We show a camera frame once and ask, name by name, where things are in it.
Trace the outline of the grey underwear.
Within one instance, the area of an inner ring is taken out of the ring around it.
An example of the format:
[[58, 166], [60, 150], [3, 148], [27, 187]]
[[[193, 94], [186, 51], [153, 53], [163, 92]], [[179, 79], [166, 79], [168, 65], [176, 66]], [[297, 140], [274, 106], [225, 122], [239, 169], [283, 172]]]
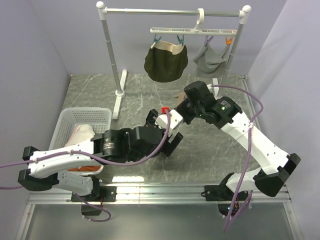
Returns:
[[223, 50], [216, 52], [209, 44], [203, 46], [193, 59], [196, 64], [195, 75], [204, 79], [222, 77], [226, 69], [229, 49], [230, 46], [226, 45]]

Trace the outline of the olive green underwear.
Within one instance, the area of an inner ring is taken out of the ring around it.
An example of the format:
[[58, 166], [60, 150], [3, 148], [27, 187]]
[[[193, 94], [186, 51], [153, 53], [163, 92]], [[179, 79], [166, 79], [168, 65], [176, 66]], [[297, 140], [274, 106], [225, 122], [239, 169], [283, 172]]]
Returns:
[[148, 50], [143, 67], [154, 82], [169, 83], [181, 78], [188, 62], [186, 45], [160, 40]]

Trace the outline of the wooden clip hanger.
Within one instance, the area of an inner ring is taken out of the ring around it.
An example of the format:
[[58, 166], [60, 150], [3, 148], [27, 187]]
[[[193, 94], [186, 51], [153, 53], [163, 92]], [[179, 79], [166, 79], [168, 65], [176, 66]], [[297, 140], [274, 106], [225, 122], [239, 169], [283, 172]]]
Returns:
[[187, 98], [187, 96], [185, 92], [181, 92], [176, 94], [174, 98], [176, 99], [176, 104], [174, 108], [177, 108]]

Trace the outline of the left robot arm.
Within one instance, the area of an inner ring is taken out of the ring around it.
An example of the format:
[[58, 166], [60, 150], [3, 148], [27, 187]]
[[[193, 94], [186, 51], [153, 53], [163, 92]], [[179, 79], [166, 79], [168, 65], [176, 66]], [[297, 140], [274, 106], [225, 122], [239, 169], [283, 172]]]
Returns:
[[169, 156], [181, 141], [175, 137], [169, 142], [170, 133], [183, 120], [176, 110], [166, 109], [159, 116], [150, 112], [143, 126], [110, 129], [71, 146], [48, 151], [26, 147], [23, 159], [28, 167], [19, 172], [17, 181], [29, 191], [57, 188], [96, 201], [101, 195], [99, 179], [93, 174], [78, 175], [70, 169], [104, 165], [131, 167], [161, 152]]

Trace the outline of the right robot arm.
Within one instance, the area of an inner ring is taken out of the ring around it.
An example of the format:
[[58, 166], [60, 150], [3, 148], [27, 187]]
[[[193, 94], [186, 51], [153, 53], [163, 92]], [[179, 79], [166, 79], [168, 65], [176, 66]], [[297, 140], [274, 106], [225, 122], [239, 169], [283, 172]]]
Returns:
[[230, 97], [214, 97], [206, 83], [195, 81], [184, 88], [186, 98], [175, 111], [184, 123], [195, 118], [215, 125], [236, 140], [259, 167], [245, 174], [230, 173], [220, 184], [220, 194], [226, 200], [238, 192], [259, 190], [275, 197], [301, 161], [296, 153], [287, 153], [266, 137]]

